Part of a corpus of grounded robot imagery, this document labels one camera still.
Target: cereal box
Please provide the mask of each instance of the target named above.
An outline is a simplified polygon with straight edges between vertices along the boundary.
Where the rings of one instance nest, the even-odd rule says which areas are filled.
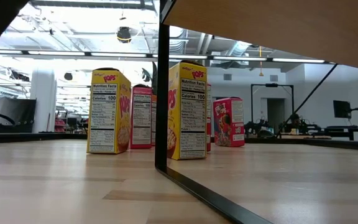
[[[242,99],[237,97],[216,100],[213,103],[214,137],[217,146],[243,146],[244,117]]]
[[[152,146],[155,146],[155,119],[157,118],[157,95],[152,95]]]
[[[211,151],[211,109],[212,109],[211,84],[206,86],[206,151]]]
[[[88,153],[117,154],[128,149],[131,83],[115,68],[92,72]]]
[[[169,70],[168,147],[172,159],[206,157],[206,68],[182,61]]]
[[[152,89],[136,85],[132,89],[131,149],[152,147]]]

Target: white wall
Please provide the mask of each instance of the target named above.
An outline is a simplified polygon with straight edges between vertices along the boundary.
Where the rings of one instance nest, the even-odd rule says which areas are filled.
[[[295,107],[299,106],[332,66],[305,64],[287,72],[287,83],[295,85]],[[321,127],[350,125],[347,119],[334,117],[333,100],[349,101],[352,108],[358,107],[358,68],[339,65],[298,114]],[[352,113],[351,122],[358,125],[358,111]],[[355,134],[355,140],[358,141],[358,133]]]
[[[232,74],[231,81],[224,81],[223,74]],[[259,76],[260,70],[250,71],[248,68],[230,68],[223,70],[221,68],[208,68],[208,83],[212,85],[212,97],[230,97],[236,96],[244,102],[244,122],[251,120],[251,99],[250,85],[271,83],[270,75],[278,75],[278,84],[285,84],[285,73],[278,68],[263,69],[264,76]],[[267,117],[266,98],[284,98],[291,102],[291,96],[283,88],[266,88],[264,86],[254,86],[254,121],[262,115]]]

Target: ceiling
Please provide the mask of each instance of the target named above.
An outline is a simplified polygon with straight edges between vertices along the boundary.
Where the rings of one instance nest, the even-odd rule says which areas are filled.
[[[30,1],[0,36],[0,49],[156,54],[158,8],[159,1],[152,0]],[[120,27],[129,27],[132,36],[130,43],[123,44],[118,41],[117,32]],[[178,27],[171,27],[170,36],[172,54],[225,55],[234,46],[246,44]],[[261,54],[263,57],[305,58],[267,47],[258,48],[249,44],[246,46],[240,53],[235,49],[233,55],[259,57]],[[142,79],[143,68],[152,72],[151,62],[0,55],[0,83],[29,84],[9,78],[10,71],[19,72],[31,79],[35,67],[50,63],[51,60],[55,66],[58,86],[79,85],[78,88],[58,88],[58,105],[66,106],[88,107],[89,102],[76,100],[82,97],[76,95],[89,95],[89,90],[83,86],[90,85],[91,71],[95,68],[118,68],[133,85],[145,83]],[[264,63],[263,66],[285,68],[286,65],[288,64]],[[242,68],[253,69],[259,66],[259,62],[249,62],[242,65]],[[73,74],[72,81],[64,79],[66,72]],[[27,98],[29,91],[29,86],[0,86],[0,96],[11,94],[18,98]]]

